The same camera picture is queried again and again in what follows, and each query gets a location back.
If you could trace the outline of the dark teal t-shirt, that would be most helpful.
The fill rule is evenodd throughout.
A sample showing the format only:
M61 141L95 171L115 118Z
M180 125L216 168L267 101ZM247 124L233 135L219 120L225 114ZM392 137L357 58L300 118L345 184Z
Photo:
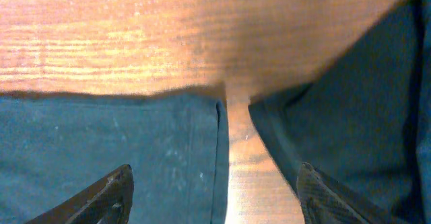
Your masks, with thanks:
M120 165L131 223L223 223L227 114L219 99L1 98L1 222L25 223Z

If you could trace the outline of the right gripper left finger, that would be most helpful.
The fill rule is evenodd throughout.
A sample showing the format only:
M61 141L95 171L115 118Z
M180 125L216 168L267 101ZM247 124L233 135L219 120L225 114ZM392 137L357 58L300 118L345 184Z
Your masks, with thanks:
M133 172L124 164L26 224L128 224L133 193Z

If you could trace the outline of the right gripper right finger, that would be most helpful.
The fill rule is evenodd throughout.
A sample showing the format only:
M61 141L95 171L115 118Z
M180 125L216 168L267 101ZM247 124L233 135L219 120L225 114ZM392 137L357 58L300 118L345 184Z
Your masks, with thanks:
M401 222L309 163L300 166L296 189L306 224Z

